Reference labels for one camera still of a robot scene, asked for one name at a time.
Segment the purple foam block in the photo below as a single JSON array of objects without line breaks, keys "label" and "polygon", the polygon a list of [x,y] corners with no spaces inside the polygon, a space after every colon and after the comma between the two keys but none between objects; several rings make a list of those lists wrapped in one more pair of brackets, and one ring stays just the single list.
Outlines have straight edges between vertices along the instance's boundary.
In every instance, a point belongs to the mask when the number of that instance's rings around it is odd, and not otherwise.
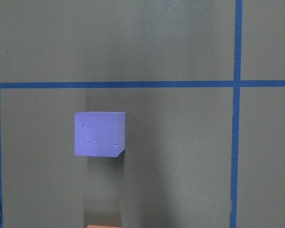
[{"label": "purple foam block", "polygon": [[125,117],[125,112],[75,113],[75,155],[118,157],[125,150]]}]

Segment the orange foam block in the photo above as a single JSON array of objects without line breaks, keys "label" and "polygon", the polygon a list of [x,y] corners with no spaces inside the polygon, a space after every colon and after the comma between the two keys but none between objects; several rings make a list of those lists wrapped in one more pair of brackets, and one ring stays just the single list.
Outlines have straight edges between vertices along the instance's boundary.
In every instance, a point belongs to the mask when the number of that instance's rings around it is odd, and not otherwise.
[{"label": "orange foam block", "polygon": [[122,228],[122,227],[101,226],[101,225],[88,225],[86,228]]}]

